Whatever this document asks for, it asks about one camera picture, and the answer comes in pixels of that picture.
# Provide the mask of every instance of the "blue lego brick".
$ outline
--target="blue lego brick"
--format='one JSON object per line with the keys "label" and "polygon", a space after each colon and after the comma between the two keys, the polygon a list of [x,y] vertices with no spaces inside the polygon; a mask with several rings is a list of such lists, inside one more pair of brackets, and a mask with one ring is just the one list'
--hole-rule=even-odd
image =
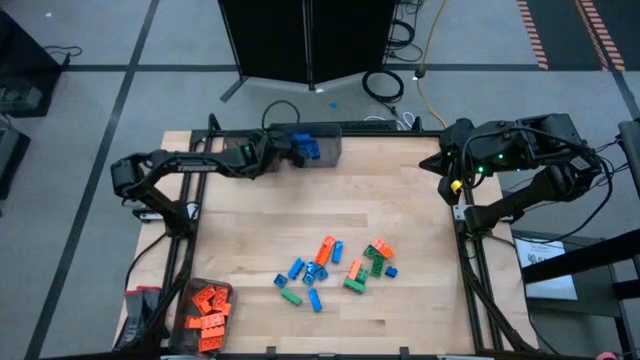
{"label": "blue lego brick", "polygon": [[313,261],[309,261],[307,263],[307,272],[309,274],[315,274],[322,266],[320,264],[316,264]]}
{"label": "blue lego brick", "polygon": [[284,286],[287,285],[287,278],[278,274],[278,276],[276,276],[276,279],[273,280],[273,283],[278,287],[284,288]]}
{"label": "blue lego brick", "polygon": [[296,262],[293,263],[291,270],[289,270],[289,277],[295,280],[295,278],[298,276],[298,274],[300,273],[300,270],[302,270],[303,267],[304,267],[304,260],[302,260],[302,258],[298,258]]}
{"label": "blue lego brick", "polygon": [[387,271],[385,271],[384,274],[390,277],[396,277],[396,275],[398,275],[398,269],[394,268],[393,266],[389,266],[387,267]]}
{"label": "blue lego brick", "polygon": [[318,269],[318,271],[316,272],[316,277],[318,278],[318,280],[324,280],[324,279],[328,278],[329,274],[327,273],[327,269],[325,269],[323,267]]}
{"label": "blue lego brick", "polygon": [[340,262],[342,256],[342,241],[336,241],[336,245],[333,247],[333,254],[331,255],[331,262],[337,264]]}
{"label": "blue lego brick", "polygon": [[304,277],[302,278],[302,282],[309,286],[313,285],[313,282],[315,280],[316,280],[316,277],[313,276],[313,274],[309,274],[309,273],[304,274]]}
{"label": "blue lego brick", "polygon": [[320,303],[320,298],[318,297],[318,292],[316,289],[309,289],[309,300],[311,300],[311,305],[313,306],[313,311],[320,312],[322,311],[322,304]]}

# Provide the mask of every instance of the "lego brick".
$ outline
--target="lego brick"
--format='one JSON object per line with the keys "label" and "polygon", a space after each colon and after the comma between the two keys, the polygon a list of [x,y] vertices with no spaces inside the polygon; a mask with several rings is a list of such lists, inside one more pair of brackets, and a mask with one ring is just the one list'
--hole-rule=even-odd
{"label": "lego brick", "polygon": [[203,338],[198,341],[198,350],[200,352],[217,350],[222,346],[222,336]]}
{"label": "lego brick", "polygon": [[331,255],[331,250],[333,249],[333,244],[336,243],[336,238],[331,235],[327,235],[322,241],[322,246],[320,246],[320,251],[318,251],[318,255],[316,256],[316,263],[321,266],[327,265],[327,260],[329,260],[329,255]]}
{"label": "lego brick", "polygon": [[209,300],[216,295],[216,289],[212,285],[207,285],[204,289],[200,290],[192,298],[193,303],[202,315],[207,315],[213,308],[209,304]]}
{"label": "lego brick", "polygon": [[184,321],[185,329],[200,329],[202,328],[199,316],[187,316]]}
{"label": "lego brick", "polygon": [[218,292],[216,293],[216,297],[213,300],[213,310],[216,310],[216,311],[224,310],[224,304],[227,303],[228,296],[229,296],[229,289],[219,287]]}
{"label": "lego brick", "polygon": [[321,267],[322,266],[314,263],[313,261],[309,261],[307,263],[307,273],[315,275],[316,271],[318,271],[318,269],[320,269]]}
{"label": "lego brick", "polygon": [[349,278],[344,279],[344,286],[360,294],[362,294],[365,289],[364,285],[360,284],[355,280],[351,280]]}
{"label": "lego brick", "polygon": [[200,290],[193,296],[193,302],[198,305],[200,302],[209,301],[216,295],[216,289],[213,285],[207,285],[204,289]]}
{"label": "lego brick", "polygon": [[285,285],[287,285],[287,278],[278,274],[278,276],[276,276],[276,279],[273,280],[273,283],[276,284],[276,286],[283,288]]}
{"label": "lego brick", "polygon": [[373,258],[373,266],[371,267],[371,276],[380,277],[382,275],[382,269],[384,268],[384,256],[376,255]]}
{"label": "lego brick", "polygon": [[373,245],[367,246],[367,249],[364,251],[364,256],[373,260],[373,258],[376,257],[376,255],[380,255],[378,250],[376,250],[376,248],[374,248]]}
{"label": "lego brick", "polygon": [[200,311],[200,314],[202,315],[207,315],[213,311],[213,307],[211,306],[211,304],[209,304],[209,300],[197,303],[196,307],[198,308],[198,311]]}
{"label": "lego brick", "polygon": [[349,275],[347,275],[347,277],[355,281],[356,276],[358,276],[358,270],[360,270],[361,266],[362,266],[362,259],[360,258],[354,259],[353,262],[351,263],[351,267],[349,268]]}
{"label": "lego brick", "polygon": [[336,241],[333,247],[333,254],[331,255],[331,262],[334,264],[340,263],[340,257],[342,257],[342,241]]}
{"label": "lego brick", "polygon": [[216,326],[214,328],[202,329],[201,338],[216,337],[224,335],[224,326]]}
{"label": "lego brick", "polygon": [[324,280],[329,277],[329,273],[327,273],[327,269],[320,268],[318,269],[318,271],[316,271],[316,277],[318,278],[318,280]]}
{"label": "lego brick", "polygon": [[304,260],[302,258],[297,258],[296,262],[291,266],[291,270],[289,270],[289,278],[295,280],[302,268],[304,267]]}
{"label": "lego brick", "polygon": [[313,306],[313,311],[315,312],[322,311],[322,304],[320,303],[318,292],[314,288],[309,289],[309,301],[311,301],[311,306]]}
{"label": "lego brick", "polygon": [[378,252],[380,252],[380,254],[382,254],[386,259],[391,259],[391,257],[393,257],[393,248],[384,242],[384,240],[377,239],[373,242],[373,247],[376,248],[376,250],[378,250]]}
{"label": "lego brick", "polygon": [[364,283],[367,282],[368,278],[369,270],[365,269],[364,267],[360,267],[360,270],[358,270],[358,275],[356,275],[356,281],[364,285]]}
{"label": "lego brick", "polygon": [[222,309],[222,315],[229,316],[229,314],[231,314],[231,304],[226,303],[224,304],[224,309]]}
{"label": "lego brick", "polygon": [[316,277],[313,276],[313,274],[309,274],[309,273],[304,274],[304,277],[302,278],[302,282],[309,286],[313,285],[313,282],[315,280],[316,280]]}
{"label": "lego brick", "polygon": [[282,289],[282,292],[280,294],[282,295],[282,297],[291,301],[296,306],[302,304],[302,299],[300,299],[298,295],[294,294],[293,291],[287,288]]}
{"label": "lego brick", "polygon": [[224,315],[222,314],[207,315],[200,318],[201,329],[208,329],[210,327],[216,327],[220,325],[224,325]]}
{"label": "lego brick", "polygon": [[398,275],[398,269],[389,265],[389,267],[387,267],[387,271],[385,271],[384,274],[390,277],[396,277],[396,275]]}

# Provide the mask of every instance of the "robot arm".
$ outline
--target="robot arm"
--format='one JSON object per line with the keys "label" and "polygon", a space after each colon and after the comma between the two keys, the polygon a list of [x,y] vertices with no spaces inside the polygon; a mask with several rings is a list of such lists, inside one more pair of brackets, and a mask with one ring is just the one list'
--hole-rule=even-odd
{"label": "robot arm", "polygon": [[602,172],[595,150],[587,147],[566,114],[550,114],[516,121],[492,121],[477,128],[459,119],[440,138],[440,153],[420,167],[442,175],[438,192],[456,205],[471,179],[496,172],[546,168],[531,184],[488,206],[464,211],[470,233],[489,231],[506,216],[522,213],[540,201],[573,201],[584,195]]}

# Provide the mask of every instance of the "black cable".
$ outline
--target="black cable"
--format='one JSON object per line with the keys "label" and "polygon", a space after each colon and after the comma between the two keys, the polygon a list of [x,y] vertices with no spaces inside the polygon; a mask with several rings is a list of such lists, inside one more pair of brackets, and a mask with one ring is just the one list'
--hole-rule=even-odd
{"label": "black cable", "polygon": [[[374,93],[373,91],[371,91],[371,88],[369,87],[368,82],[369,82],[369,77],[371,75],[373,75],[373,74],[386,74],[386,75],[391,76],[398,83],[398,86],[400,87],[398,92],[395,95],[383,96],[383,95],[378,95],[378,94]],[[376,71],[368,71],[362,77],[362,88],[374,100],[376,100],[377,102],[382,104],[384,107],[389,109],[391,114],[393,114],[394,116],[398,116],[398,112],[396,111],[396,107],[387,105],[387,104],[393,104],[393,103],[396,103],[396,102],[400,101],[400,99],[402,99],[402,96],[404,95],[404,83],[402,82],[402,79],[400,79],[400,77],[398,75],[396,75],[395,73],[393,73],[391,71],[384,70],[384,69],[383,70],[376,70]]]}
{"label": "black cable", "polygon": [[164,239],[165,236],[167,236],[166,231],[164,232],[164,234],[160,235],[160,237],[155,239],[151,244],[149,244],[149,246],[147,246],[144,250],[142,250],[142,252],[140,252],[140,254],[138,254],[138,256],[136,256],[135,259],[133,259],[133,262],[129,266],[129,270],[127,270],[127,276],[124,279],[124,291],[127,291],[127,287],[129,287],[129,277],[131,276],[131,272],[133,271],[133,268],[136,266],[136,263],[138,262],[138,260],[140,260],[142,255],[144,255],[147,251],[151,250],[154,246],[158,245],[160,240]]}
{"label": "black cable", "polygon": [[[76,56],[80,56],[82,55],[82,48],[80,46],[58,46],[58,45],[49,45],[49,46],[45,46],[43,47],[43,49],[45,51],[49,50],[49,49],[53,49],[53,51],[49,52],[49,55],[53,55],[53,54],[62,54],[64,56],[69,55],[69,57],[76,57]],[[60,50],[76,50],[75,53],[72,53],[71,51],[67,51],[67,52],[62,52]]]}
{"label": "black cable", "polygon": [[269,106],[267,106],[266,109],[264,109],[264,112],[262,113],[262,122],[261,122],[262,130],[267,131],[267,128],[264,126],[264,121],[267,118],[267,113],[269,113],[269,110],[271,110],[272,107],[278,104],[287,104],[291,106],[291,108],[293,108],[293,110],[296,112],[296,123],[297,124],[300,123],[300,111],[298,111],[298,108],[287,100],[278,100],[278,101],[272,102],[271,104],[269,104]]}

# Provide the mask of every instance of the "wooden table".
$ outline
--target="wooden table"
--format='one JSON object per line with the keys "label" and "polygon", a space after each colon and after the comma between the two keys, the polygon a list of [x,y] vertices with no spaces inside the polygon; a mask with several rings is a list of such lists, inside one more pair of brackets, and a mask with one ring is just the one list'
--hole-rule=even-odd
{"label": "wooden table", "polygon": [[[190,132],[167,132],[162,148],[186,151],[189,138]],[[214,141],[214,151],[221,142]],[[473,354],[451,210],[437,193],[439,176],[418,168],[438,150],[433,138],[350,137],[343,138],[336,168],[283,164],[280,172],[255,181],[206,175],[192,276],[226,281],[237,291],[224,351],[264,353],[276,346],[278,353],[397,354],[408,346],[411,354]],[[169,175],[157,187],[177,199],[181,180]],[[496,177],[474,193],[477,204],[500,196]],[[162,222],[143,225],[137,252],[163,231]],[[327,234],[342,240],[344,250],[339,265],[328,263],[329,278],[316,281],[323,311],[314,313],[301,279],[287,284],[303,299],[300,307],[280,296],[273,279],[286,275],[297,257],[314,258]],[[503,224],[494,234],[511,239]],[[370,277],[358,295],[342,283],[355,257],[370,267],[362,253],[376,238],[394,247],[388,263],[399,274]],[[168,248],[165,240],[139,261],[129,288],[162,284]],[[484,248],[496,304],[537,346],[513,248],[490,239]],[[169,329],[175,302],[167,314]],[[489,348],[486,313],[478,305]],[[120,324],[125,317],[123,308]]]}

